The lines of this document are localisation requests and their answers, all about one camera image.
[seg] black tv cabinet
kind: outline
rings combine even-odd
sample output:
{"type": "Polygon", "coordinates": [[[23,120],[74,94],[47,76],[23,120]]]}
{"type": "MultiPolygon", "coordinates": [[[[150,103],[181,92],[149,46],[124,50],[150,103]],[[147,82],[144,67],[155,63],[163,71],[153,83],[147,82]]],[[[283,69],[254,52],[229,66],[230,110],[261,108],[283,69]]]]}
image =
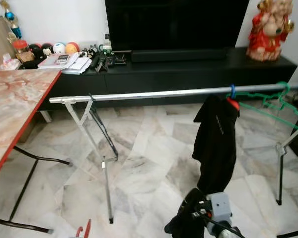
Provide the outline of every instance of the black tv cabinet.
{"type": "MultiPolygon", "coordinates": [[[[285,57],[274,62],[256,62],[246,48],[231,48],[222,60],[132,63],[109,68],[108,72],[88,70],[82,75],[61,74],[39,110],[63,109],[49,98],[62,96],[119,94],[181,89],[226,87],[288,82],[297,65],[285,57]]],[[[99,107],[144,106],[203,102],[205,96],[99,102],[99,107]]]]}

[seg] black clothing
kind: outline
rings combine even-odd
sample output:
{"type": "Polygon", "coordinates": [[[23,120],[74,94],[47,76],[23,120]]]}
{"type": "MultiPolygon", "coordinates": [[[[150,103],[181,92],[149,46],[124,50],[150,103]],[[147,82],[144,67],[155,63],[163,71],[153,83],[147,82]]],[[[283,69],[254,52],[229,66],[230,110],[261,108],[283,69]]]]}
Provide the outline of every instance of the black clothing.
{"type": "Polygon", "coordinates": [[[201,238],[204,234],[205,223],[202,218],[192,219],[194,206],[205,196],[197,188],[192,189],[183,200],[178,214],[164,227],[166,233],[173,238],[201,238]]]}
{"type": "Polygon", "coordinates": [[[192,157],[201,162],[198,188],[204,194],[224,191],[236,160],[235,121],[238,110],[227,100],[209,96],[194,122],[201,122],[192,157]]]}
{"type": "Polygon", "coordinates": [[[164,230],[173,238],[202,238],[204,221],[192,219],[194,206],[205,195],[223,192],[230,181],[236,160],[235,121],[239,111],[227,100],[209,96],[196,115],[201,122],[192,157],[201,162],[198,188],[192,189],[164,230]]]}

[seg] bottle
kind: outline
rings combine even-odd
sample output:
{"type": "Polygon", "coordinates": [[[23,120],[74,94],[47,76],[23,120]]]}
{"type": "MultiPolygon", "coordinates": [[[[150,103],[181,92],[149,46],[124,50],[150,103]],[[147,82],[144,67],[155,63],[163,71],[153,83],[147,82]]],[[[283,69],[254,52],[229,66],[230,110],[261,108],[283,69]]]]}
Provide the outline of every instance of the bottle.
{"type": "Polygon", "coordinates": [[[103,52],[105,55],[113,55],[114,54],[114,52],[111,51],[111,43],[110,43],[110,39],[109,39],[109,34],[105,34],[103,52]]]}

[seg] black television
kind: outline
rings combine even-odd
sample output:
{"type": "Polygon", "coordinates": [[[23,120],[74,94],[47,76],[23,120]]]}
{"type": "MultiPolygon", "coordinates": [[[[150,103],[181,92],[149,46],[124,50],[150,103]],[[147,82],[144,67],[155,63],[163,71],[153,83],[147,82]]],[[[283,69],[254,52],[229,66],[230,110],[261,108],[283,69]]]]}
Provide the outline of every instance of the black television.
{"type": "Polygon", "coordinates": [[[114,51],[234,47],[249,0],[105,0],[114,51]]]}

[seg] white wall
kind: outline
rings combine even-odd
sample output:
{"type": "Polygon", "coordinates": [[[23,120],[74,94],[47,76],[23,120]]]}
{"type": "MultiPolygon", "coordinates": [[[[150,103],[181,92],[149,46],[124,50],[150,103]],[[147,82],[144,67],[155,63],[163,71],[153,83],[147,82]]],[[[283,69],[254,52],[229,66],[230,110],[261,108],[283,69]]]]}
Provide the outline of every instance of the white wall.
{"type": "Polygon", "coordinates": [[[104,0],[7,0],[29,44],[102,43],[108,34],[104,0]]]}
{"type": "MultiPolygon", "coordinates": [[[[104,0],[8,0],[18,16],[24,39],[29,43],[75,41],[102,43],[108,33],[104,0]]],[[[236,46],[247,46],[252,18],[259,0],[250,0],[236,46]]],[[[293,0],[291,19],[295,31],[283,44],[282,54],[298,63],[298,0],[293,0]]],[[[298,81],[298,69],[292,77],[298,81]]]]}
{"type": "MultiPolygon", "coordinates": [[[[236,42],[237,47],[248,45],[248,35],[252,28],[252,18],[258,13],[258,2],[259,0],[249,1],[242,28],[236,42]]],[[[286,42],[282,45],[282,55],[298,64],[298,0],[293,0],[293,4],[294,8],[290,19],[295,22],[295,30],[293,33],[288,35],[286,42]]],[[[298,82],[298,68],[293,74],[291,82],[298,82]]]]}

